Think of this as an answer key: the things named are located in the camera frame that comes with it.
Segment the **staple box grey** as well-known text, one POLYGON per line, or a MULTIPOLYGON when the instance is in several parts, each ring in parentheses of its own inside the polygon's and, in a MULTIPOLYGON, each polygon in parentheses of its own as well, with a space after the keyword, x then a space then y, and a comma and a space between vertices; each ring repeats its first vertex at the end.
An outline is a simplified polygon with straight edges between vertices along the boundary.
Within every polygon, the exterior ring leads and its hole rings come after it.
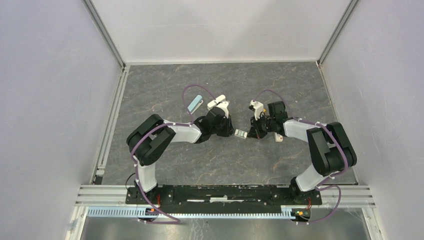
POLYGON ((234 131, 234 136, 235 137, 239 137, 242 139, 246 139, 248 137, 248 133, 246 131, 240 130, 240 129, 236 129, 234 131))

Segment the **white stapler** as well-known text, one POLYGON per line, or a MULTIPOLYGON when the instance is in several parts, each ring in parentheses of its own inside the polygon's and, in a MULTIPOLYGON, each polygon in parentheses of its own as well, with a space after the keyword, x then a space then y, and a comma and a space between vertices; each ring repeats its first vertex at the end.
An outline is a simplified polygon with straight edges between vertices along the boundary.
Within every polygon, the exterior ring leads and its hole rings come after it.
POLYGON ((213 99, 212 101, 210 101, 209 103, 207 103, 207 109, 211 110, 213 107, 216 107, 222 101, 225 101, 225 100, 226 100, 226 96, 224 94, 221 94, 218 97, 216 97, 215 99, 213 99))

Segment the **light blue stapler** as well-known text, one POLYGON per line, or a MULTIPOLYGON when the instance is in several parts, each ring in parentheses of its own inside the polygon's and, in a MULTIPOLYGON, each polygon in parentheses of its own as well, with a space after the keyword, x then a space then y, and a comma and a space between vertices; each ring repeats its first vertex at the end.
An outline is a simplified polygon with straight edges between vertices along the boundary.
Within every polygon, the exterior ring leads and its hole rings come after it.
POLYGON ((201 95, 197 95, 188 105, 188 111, 193 114, 202 104, 204 100, 201 95))

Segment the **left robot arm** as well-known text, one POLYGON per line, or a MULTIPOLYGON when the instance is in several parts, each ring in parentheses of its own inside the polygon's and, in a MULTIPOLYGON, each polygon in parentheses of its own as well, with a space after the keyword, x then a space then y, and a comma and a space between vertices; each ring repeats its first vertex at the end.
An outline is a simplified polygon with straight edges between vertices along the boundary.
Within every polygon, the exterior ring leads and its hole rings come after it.
POLYGON ((172 201, 174 188, 160 187, 156 179, 156 162, 171 143, 200 144, 211 136, 230 137, 235 132, 232 118, 224 110, 213 107, 192 123, 172 122, 158 114, 151 115, 126 139, 134 162, 134 186, 127 189, 127 204, 159 204, 172 201))

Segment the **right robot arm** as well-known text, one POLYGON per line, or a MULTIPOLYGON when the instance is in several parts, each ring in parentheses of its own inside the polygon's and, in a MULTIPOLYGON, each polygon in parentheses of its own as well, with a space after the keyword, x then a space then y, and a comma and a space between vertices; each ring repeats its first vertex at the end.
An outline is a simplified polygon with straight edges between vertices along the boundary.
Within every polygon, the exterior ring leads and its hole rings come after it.
POLYGON ((289 117, 283 101, 267 106, 265 109, 259 101, 250 102, 254 116, 250 119, 248 138, 262 139, 273 133, 277 142, 294 138, 308 144, 311 165, 289 185, 288 196, 293 203, 302 204, 326 181, 356 165, 357 155, 341 123, 323 124, 289 117))

